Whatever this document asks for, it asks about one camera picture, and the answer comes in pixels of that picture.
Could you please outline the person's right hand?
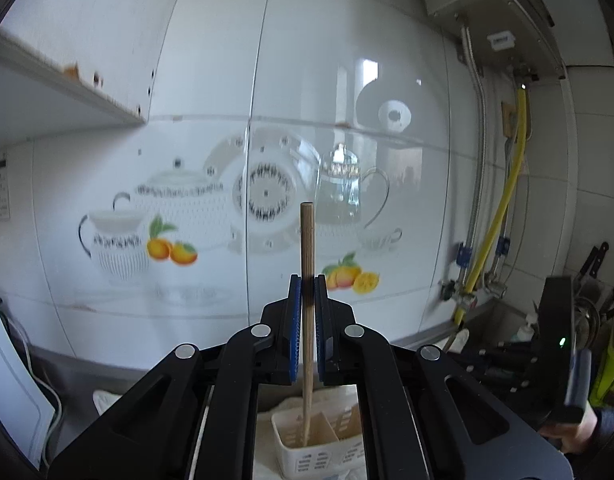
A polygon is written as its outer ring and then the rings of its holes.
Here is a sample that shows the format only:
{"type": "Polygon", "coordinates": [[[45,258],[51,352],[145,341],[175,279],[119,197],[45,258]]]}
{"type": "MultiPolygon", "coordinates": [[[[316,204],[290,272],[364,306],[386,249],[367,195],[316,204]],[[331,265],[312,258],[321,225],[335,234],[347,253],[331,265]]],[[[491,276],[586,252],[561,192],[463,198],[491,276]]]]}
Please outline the person's right hand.
{"type": "Polygon", "coordinates": [[[538,433],[542,437],[559,440],[563,454],[582,453],[589,445],[597,424],[598,416],[590,403],[587,403],[584,417],[579,424],[544,425],[538,430],[538,433]]]}

